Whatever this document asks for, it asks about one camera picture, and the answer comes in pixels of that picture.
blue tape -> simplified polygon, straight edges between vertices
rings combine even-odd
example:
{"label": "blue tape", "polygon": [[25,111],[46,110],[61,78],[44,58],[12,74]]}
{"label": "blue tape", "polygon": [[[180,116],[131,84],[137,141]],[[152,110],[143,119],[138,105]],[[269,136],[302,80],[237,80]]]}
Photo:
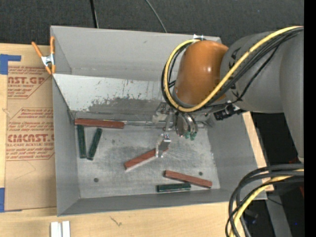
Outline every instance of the blue tape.
{"label": "blue tape", "polygon": [[0,212],[4,212],[4,188],[0,188]]}
{"label": "blue tape", "polygon": [[0,75],[8,74],[9,61],[21,61],[21,55],[0,54]]}

white plastic piece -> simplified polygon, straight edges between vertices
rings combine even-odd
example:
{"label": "white plastic piece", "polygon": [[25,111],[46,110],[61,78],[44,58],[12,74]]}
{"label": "white plastic piece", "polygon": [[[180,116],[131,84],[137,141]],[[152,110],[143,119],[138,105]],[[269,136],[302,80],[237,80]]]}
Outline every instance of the white plastic piece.
{"label": "white plastic piece", "polygon": [[70,222],[51,222],[50,237],[70,237]]}
{"label": "white plastic piece", "polygon": [[70,237],[70,222],[63,221],[62,222],[62,237]]}

black cable bundle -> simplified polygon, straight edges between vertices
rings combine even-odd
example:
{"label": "black cable bundle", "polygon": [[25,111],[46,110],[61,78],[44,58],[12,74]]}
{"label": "black cable bundle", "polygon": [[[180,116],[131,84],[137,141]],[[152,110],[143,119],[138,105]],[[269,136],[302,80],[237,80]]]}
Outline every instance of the black cable bundle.
{"label": "black cable bundle", "polygon": [[[245,187],[247,184],[260,180],[263,178],[271,178],[271,177],[288,177],[284,180],[281,181],[271,181],[264,183],[257,188],[253,189],[247,196],[243,199],[240,200],[240,192],[243,187]],[[238,184],[237,188],[234,190],[230,201],[229,201],[229,218],[225,226],[225,233],[226,236],[229,237],[228,233],[228,225],[229,223],[231,224],[232,231],[236,237],[240,237],[236,225],[234,223],[234,215],[240,210],[240,208],[244,205],[244,203],[249,199],[251,195],[253,195],[259,188],[265,187],[268,185],[273,185],[276,183],[302,183],[304,182],[304,165],[297,163],[297,164],[280,164],[280,165],[272,165],[268,167],[263,167],[256,169],[254,171],[251,171],[248,173]],[[233,210],[233,204],[234,201],[236,200],[237,207]],[[243,229],[245,231],[245,235],[247,237],[251,237],[251,234],[247,228],[247,225],[244,221],[244,219],[241,217],[240,221],[242,223]]]}

black floor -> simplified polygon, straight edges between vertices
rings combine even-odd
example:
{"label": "black floor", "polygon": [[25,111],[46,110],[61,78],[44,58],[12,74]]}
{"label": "black floor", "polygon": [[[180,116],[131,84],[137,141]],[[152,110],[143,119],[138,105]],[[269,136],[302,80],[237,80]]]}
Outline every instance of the black floor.
{"label": "black floor", "polygon": [[[149,0],[170,33],[219,36],[231,45],[243,36],[304,25],[304,0]],[[145,0],[94,0],[100,28],[163,32]],[[48,44],[50,25],[93,27],[89,0],[0,0],[0,42]],[[253,114],[270,164],[296,157],[283,114]],[[282,195],[293,236],[304,236],[304,200],[298,189]],[[273,236],[264,204],[254,237]]]}

yellow cable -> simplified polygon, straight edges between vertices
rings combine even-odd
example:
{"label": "yellow cable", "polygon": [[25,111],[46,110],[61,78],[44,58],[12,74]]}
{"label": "yellow cable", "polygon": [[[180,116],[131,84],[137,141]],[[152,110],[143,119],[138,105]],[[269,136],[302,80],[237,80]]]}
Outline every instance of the yellow cable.
{"label": "yellow cable", "polygon": [[[264,184],[268,184],[268,183],[271,183],[271,182],[276,182],[276,181],[282,181],[286,178],[289,178],[289,177],[292,177],[292,176],[277,176],[277,177],[274,177],[272,178],[271,180],[265,182]],[[243,212],[247,209],[247,207],[249,206],[249,204],[255,199],[256,196],[259,195],[260,192],[262,192],[264,189],[266,188],[266,186],[263,186],[263,187],[260,187],[258,188],[246,201],[245,203],[242,205],[242,207],[240,207],[240,209],[238,210],[237,214],[235,215],[234,217],[234,223],[235,223],[235,226],[237,226],[239,220],[240,220],[240,217],[242,216]],[[234,237],[234,232],[233,230],[231,229],[230,233],[229,233],[229,236],[230,237]]]}
{"label": "yellow cable", "polygon": [[214,88],[214,90],[207,96],[207,98],[205,98],[201,103],[197,104],[194,107],[190,107],[190,108],[184,108],[180,105],[178,105],[173,97],[171,96],[170,92],[169,92],[169,88],[168,88],[168,72],[169,72],[169,66],[171,63],[171,60],[173,58],[173,56],[175,55],[175,53],[184,45],[191,43],[191,42],[196,42],[199,41],[198,39],[191,39],[188,41],[185,41],[183,43],[181,43],[180,45],[178,45],[173,52],[171,53],[171,55],[169,56],[169,59],[166,63],[165,66],[165,70],[164,70],[164,78],[163,78],[163,85],[164,85],[164,91],[166,93],[166,96],[169,100],[169,102],[173,105],[174,108],[178,109],[181,112],[194,112],[197,109],[203,107],[205,104],[207,104],[216,94],[217,92],[221,89],[221,87],[228,81],[228,79],[231,77],[231,75],[237,70],[237,68],[239,67],[239,65],[250,55],[250,53],[252,53],[253,51],[255,51],[258,47],[260,47],[261,45],[263,45],[264,43],[266,43],[267,41],[269,41],[270,39],[274,38],[275,36],[281,35],[287,31],[290,31],[292,29],[295,28],[299,28],[302,26],[292,26],[292,27],[287,27],[287,28],[283,28],[281,30],[278,30],[274,33],[269,34],[268,36],[266,36],[265,38],[263,38],[262,40],[260,40],[259,42],[257,42],[256,44],[254,44],[249,51],[245,52],[244,55],[235,63],[235,65],[228,71],[228,73],[225,75],[225,77],[220,81],[220,83]]}

